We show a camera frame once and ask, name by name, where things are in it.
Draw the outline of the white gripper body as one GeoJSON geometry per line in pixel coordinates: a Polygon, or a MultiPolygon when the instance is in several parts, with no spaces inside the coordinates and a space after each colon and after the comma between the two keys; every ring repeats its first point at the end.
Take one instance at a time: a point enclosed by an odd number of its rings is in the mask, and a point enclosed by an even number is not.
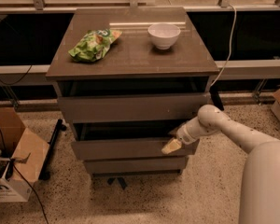
{"type": "Polygon", "coordinates": [[[176,138],[184,145],[190,145],[197,141],[197,138],[194,138],[189,134],[185,124],[181,125],[177,129],[176,138]]]}

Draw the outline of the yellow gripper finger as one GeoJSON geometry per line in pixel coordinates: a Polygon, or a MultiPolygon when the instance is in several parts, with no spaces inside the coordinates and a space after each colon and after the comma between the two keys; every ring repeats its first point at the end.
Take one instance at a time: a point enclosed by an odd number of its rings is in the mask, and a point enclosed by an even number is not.
{"type": "Polygon", "coordinates": [[[172,138],[162,149],[161,152],[163,154],[170,154],[174,151],[179,150],[182,147],[182,143],[176,139],[172,138]]]}

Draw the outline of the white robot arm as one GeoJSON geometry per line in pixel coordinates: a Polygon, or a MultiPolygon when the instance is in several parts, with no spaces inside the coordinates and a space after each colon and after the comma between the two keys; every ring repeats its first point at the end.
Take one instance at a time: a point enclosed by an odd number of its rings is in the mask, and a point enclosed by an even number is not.
{"type": "Polygon", "coordinates": [[[242,175],[239,224],[280,224],[280,140],[232,120],[213,105],[173,131],[161,152],[170,154],[203,136],[223,133],[247,154],[242,175]]]}

